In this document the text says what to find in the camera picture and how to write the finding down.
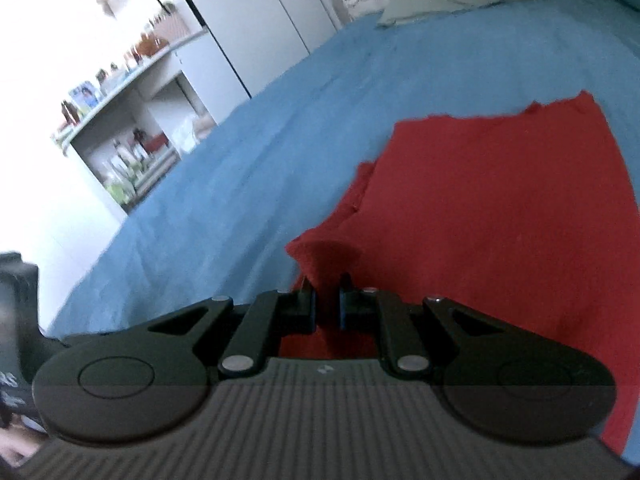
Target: bed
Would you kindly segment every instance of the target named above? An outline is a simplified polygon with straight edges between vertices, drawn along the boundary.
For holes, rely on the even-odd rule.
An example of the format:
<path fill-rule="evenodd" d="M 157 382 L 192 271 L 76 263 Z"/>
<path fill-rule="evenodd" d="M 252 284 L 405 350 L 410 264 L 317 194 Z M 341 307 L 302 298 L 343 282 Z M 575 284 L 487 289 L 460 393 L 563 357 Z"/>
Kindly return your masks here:
<path fill-rule="evenodd" d="M 288 288 L 284 246 L 321 222 L 394 123 L 518 113 L 588 90 L 640 193 L 640 12 L 526 0 L 401 27 L 351 23 L 241 105 L 124 223 L 52 336 L 125 328 L 202 298 Z M 624 457 L 640 462 L 640 424 Z"/>

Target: blue bed sheet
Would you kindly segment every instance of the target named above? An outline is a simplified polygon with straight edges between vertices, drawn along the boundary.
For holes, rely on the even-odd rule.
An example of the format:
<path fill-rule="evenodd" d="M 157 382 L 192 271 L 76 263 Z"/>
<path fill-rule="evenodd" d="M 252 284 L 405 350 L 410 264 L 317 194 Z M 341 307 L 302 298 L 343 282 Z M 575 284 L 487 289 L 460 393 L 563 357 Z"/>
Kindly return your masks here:
<path fill-rule="evenodd" d="M 297 269 L 284 245 L 331 212 L 404 118 L 514 114 L 587 89 L 638 196 L 640 13 L 615 0 L 530 0 L 388 29 L 377 18 L 339 32 L 217 127 L 127 219 L 49 333 L 287 288 Z M 634 431 L 625 456 L 640 462 Z"/>

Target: red cloth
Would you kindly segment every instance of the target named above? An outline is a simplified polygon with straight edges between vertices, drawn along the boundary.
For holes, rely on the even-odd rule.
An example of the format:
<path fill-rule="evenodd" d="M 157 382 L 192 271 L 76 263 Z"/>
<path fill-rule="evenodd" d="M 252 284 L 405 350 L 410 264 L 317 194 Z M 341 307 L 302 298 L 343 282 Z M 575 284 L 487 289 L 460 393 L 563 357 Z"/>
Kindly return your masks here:
<path fill-rule="evenodd" d="M 640 389 L 640 218 L 589 94 L 513 117 L 398 123 L 334 213 L 287 251 L 321 299 L 349 272 L 356 286 L 411 303 L 447 296 L 592 354 L 616 379 L 604 441 L 622 452 Z M 305 345 L 286 340 L 283 354 L 353 351 L 327 332 Z"/>

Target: silver screw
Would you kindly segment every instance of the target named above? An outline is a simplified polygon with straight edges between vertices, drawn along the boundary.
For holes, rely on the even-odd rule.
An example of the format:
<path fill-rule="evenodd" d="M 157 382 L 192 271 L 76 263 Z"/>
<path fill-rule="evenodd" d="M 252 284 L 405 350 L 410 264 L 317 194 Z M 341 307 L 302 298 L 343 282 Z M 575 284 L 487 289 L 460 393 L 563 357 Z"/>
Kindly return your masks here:
<path fill-rule="evenodd" d="M 254 365 L 248 355 L 230 355 L 222 361 L 222 367 L 230 372 L 245 372 Z"/>
<path fill-rule="evenodd" d="M 429 364 L 429 360 L 421 355 L 404 355 L 398 359 L 398 368 L 405 372 L 423 372 Z"/>

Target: folded red garment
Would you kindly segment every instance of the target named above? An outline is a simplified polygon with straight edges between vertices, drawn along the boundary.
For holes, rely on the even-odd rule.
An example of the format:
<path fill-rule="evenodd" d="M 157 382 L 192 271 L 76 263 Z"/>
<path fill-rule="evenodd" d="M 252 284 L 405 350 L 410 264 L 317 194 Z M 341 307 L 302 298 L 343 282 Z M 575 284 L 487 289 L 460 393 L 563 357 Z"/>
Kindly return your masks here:
<path fill-rule="evenodd" d="M 604 441 L 622 452 L 640 390 L 640 218 L 586 92 L 513 117 L 398 123 L 334 213 L 287 251 L 321 298 L 349 272 L 356 286 L 412 303 L 447 296 L 595 356 L 618 386 Z M 283 352 L 340 357 L 329 333 Z"/>

